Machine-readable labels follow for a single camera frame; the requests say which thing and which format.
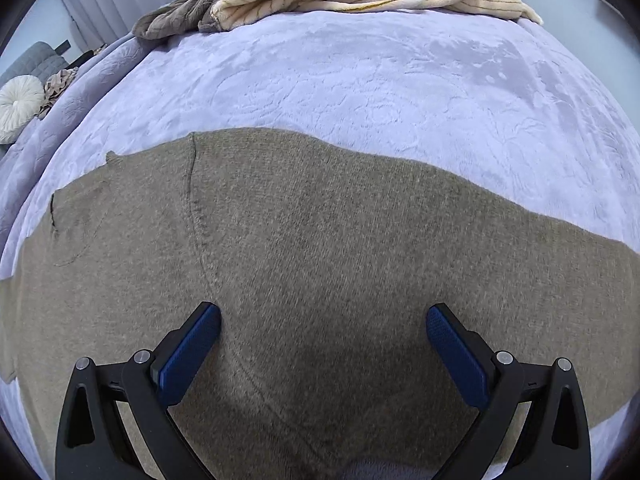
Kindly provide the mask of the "olive brown knit sweater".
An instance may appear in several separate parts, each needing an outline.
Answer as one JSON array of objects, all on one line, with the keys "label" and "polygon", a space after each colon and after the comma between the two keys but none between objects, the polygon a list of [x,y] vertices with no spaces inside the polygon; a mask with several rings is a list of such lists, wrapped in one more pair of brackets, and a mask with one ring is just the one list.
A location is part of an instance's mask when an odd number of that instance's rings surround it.
[{"label": "olive brown knit sweater", "polygon": [[1,375],[53,458],[74,362],[221,337],[172,416],[221,479],[435,469],[472,422],[427,342],[444,302],[494,348],[576,366],[588,422],[639,388],[639,256],[450,172],[268,129],[191,134],[56,191],[1,284]]}]

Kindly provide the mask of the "lavender plush blanket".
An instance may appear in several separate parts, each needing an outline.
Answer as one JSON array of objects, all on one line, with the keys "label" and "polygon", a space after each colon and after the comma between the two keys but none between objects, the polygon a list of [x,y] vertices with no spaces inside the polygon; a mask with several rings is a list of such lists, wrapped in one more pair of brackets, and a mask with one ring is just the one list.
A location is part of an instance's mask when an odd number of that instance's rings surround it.
[{"label": "lavender plush blanket", "polygon": [[437,11],[279,14],[166,44],[122,37],[1,162],[1,273],[55,190],[193,131],[303,131],[428,162],[538,214],[639,245],[639,136],[542,27]]}]

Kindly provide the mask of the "round cream pleated cushion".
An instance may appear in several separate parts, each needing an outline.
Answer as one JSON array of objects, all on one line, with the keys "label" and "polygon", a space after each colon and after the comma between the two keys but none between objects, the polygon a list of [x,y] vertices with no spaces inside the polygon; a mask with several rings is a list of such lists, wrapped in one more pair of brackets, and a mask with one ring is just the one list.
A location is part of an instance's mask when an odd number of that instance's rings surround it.
[{"label": "round cream pleated cushion", "polygon": [[1,88],[1,144],[13,144],[44,102],[42,82],[32,75],[10,79]]}]

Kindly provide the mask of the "small beige crumpled cloth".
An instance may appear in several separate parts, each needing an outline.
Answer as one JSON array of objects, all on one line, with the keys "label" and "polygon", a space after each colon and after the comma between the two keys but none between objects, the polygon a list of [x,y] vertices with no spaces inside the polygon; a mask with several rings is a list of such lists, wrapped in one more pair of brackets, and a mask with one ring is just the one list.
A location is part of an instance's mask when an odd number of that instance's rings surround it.
[{"label": "small beige crumpled cloth", "polygon": [[62,96],[66,89],[76,78],[78,68],[66,68],[53,74],[44,84],[44,100],[40,106],[37,117],[43,119],[50,112],[55,102]]}]

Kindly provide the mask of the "grey-brown striped garment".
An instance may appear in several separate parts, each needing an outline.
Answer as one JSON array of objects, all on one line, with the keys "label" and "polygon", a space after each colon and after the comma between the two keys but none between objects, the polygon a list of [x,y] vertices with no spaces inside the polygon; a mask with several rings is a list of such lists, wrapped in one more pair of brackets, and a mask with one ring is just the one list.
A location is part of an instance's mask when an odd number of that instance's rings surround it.
[{"label": "grey-brown striped garment", "polygon": [[186,32],[221,32],[221,24],[210,10],[219,0],[174,0],[142,16],[131,29],[132,36],[161,40]]}]

